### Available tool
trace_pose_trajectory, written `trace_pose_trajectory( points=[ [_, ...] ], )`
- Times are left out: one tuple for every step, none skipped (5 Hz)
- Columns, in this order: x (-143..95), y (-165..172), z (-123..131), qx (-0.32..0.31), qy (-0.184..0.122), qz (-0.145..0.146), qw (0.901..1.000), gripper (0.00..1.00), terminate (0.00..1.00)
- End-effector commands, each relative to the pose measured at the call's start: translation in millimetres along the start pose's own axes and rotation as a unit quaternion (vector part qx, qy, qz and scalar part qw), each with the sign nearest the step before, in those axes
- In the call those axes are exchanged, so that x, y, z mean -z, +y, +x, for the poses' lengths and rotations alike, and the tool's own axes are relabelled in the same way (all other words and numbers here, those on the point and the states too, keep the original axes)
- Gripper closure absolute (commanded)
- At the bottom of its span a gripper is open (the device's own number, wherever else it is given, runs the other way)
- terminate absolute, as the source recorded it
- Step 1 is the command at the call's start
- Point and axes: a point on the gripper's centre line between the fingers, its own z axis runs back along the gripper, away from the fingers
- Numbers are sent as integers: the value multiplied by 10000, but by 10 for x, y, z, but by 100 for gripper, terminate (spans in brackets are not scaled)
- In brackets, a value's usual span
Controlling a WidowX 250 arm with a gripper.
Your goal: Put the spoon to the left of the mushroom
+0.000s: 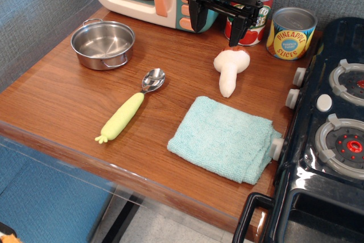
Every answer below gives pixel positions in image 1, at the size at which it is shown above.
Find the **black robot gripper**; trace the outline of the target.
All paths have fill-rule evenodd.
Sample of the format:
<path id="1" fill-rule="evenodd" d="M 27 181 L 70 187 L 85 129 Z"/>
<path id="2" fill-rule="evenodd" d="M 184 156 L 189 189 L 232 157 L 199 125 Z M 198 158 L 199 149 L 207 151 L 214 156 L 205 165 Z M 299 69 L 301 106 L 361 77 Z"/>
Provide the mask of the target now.
<path id="1" fill-rule="evenodd" d="M 251 26 L 257 24 L 259 10 L 263 7 L 260 0 L 187 0 L 191 26 L 194 32 L 205 31 L 208 11 L 232 17 L 230 47 L 238 45 Z"/>

